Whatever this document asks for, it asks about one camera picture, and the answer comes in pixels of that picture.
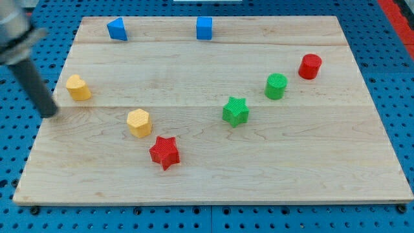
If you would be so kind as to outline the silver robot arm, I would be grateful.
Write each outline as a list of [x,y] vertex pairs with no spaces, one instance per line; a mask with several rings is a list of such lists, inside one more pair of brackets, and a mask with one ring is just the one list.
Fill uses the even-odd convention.
[[30,57],[32,47],[47,35],[35,27],[19,3],[1,0],[1,65],[15,65]]

